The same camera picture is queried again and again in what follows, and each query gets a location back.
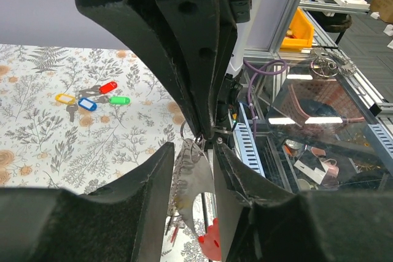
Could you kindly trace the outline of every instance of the yellow bin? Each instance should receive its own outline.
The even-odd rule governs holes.
[[[309,22],[301,9],[297,9],[289,29],[295,38],[285,37],[281,50],[302,50],[310,48],[313,44],[314,26]]]

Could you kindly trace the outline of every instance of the red key tag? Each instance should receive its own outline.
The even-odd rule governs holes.
[[[202,253],[210,260],[221,261],[219,220],[215,218],[204,236],[198,237]]]
[[[117,88],[117,83],[112,81],[112,82],[109,82],[109,83],[101,86],[99,88],[99,92],[101,92],[102,94],[106,94],[116,88]]]

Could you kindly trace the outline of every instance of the yellow key tag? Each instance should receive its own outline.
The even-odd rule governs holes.
[[[68,95],[68,94],[64,94],[64,93],[60,93],[60,94],[56,95],[55,99],[58,102],[61,102],[62,104],[75,104],[75,102],[76,102],[75,97]]]

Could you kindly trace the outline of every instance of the floral tablecloth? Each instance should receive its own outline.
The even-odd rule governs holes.
[[[102,95],[98,88],[116,81]],[[88,97],[89,112],[55,101]],[[110,96],[131,98],[128,106]],[[142,164],[166,141],[180,150],[184,117],[157,78],[131,51],[0,45],[0,185],[89,193]],[[204,231],[200,199],[196,228]],[[191,230],[164,238],[161,261],[207,261]]]

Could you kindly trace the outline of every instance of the key ring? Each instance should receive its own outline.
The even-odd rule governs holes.
[[[181,126],[180,126],[180,137],[181,137],[181,139],[182,139],[183,141],[185,140],[185,138],[184,138],[184,126],[185,126],[186,123],[187,123],[187,121],[184,120],[183,123],[182,123]],[[203,143],[203,136],[202,136],[202,135],[195,136],[192,140],[193,140],[197,145],[201,145],[201,144]]]

